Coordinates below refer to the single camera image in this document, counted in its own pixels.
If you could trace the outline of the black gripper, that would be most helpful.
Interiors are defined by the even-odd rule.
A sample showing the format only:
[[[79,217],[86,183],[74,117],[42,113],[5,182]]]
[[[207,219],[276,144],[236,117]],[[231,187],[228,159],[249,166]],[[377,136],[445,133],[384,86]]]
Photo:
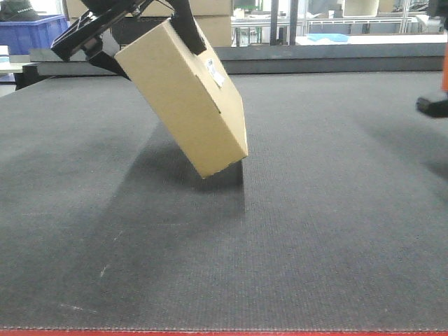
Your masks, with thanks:
[[[64,33],[57,37],[51,50],[68,62],[82,50],[91,65],[108,70],[129,80],[119,63],[102,50],[102,34],[112,25],[130,14],[140,16],[151,4],[144,0],[84,1],[87,10]],[[203,53],[207,47],[198,32],[189,0],[172,0],[174,9],[171,25],[189,51],[195,55]]]

